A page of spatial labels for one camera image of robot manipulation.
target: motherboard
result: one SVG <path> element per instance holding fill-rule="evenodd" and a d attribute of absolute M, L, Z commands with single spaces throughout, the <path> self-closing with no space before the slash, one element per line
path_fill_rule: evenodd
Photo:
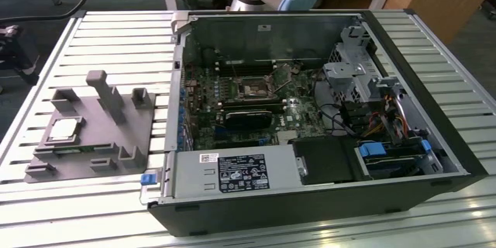
<path fill-rule="evenodd" d="M 287 144 L 326 134 L 311 94 L 314 69 L 298 60 L 184 68 L 194 149 Z"/>

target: aluminum slotted table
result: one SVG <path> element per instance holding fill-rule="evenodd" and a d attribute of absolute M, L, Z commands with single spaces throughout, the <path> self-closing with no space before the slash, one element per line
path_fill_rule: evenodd
<path fill-rule="evenodd" d="M 158 94 L 148 168 L 162 167 L 174 65 L 168 11 L 88 12 L 71 19 L 40 82 L 32 88 L 0 145 L 2 247 L 460 247 L 496 241 L 496 105 L 416 15 L 374 12 L 419 74 L 490 177 L 436 196 L 410 211 L 327 222 L 175 238 L 147 212 L 140 175 L 27 184 L 24 170 L 44 133 L 55 89 L 86 85 L 88 70 L 128 94 Z M 386 57 L 379 56 L 392 73 Z"/>

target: barcode label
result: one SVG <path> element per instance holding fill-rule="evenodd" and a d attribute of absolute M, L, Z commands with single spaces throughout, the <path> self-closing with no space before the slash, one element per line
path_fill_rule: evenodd
<path fill-rule="evenodd" d="M 200 163 L 216 162 L 219 158 L 219 153 L 200 154 Z"/>

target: power supply label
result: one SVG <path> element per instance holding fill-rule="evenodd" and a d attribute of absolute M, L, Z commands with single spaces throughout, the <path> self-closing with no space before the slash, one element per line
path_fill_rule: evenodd
<path fill-rule="evenodd" d="M 266 156 L 263 154 L 219 157 L 220 192 L 270 189 Z"/>

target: floor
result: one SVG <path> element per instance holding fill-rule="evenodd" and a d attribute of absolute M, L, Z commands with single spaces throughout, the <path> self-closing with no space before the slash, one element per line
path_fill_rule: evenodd
<path fill-rule="evenodd" d="M 63 0 L 63 5 L 54 6 L 51 0 L 0 0 L 0 18 L 27 15 L 54 15 L 64 13 L 79 0 Z M 84 10 L 163 10 L 164 0 L 88 0 Z M 67 20 L 39 23 L 27 23 L 23 26 L 36 38 L 40 51 L 38 71 L 43 68 L 51 50 L 64 29 Z M 496 97 L 496 20 L 491 21 L 478 11 L 466 28 L 460 31 L 452 44 L 448 46 L 454 54 L 472 72 L 476 79 Z M 8 130 L 30 86 L 10 71 L 0 71 L 0 139 Z"/>

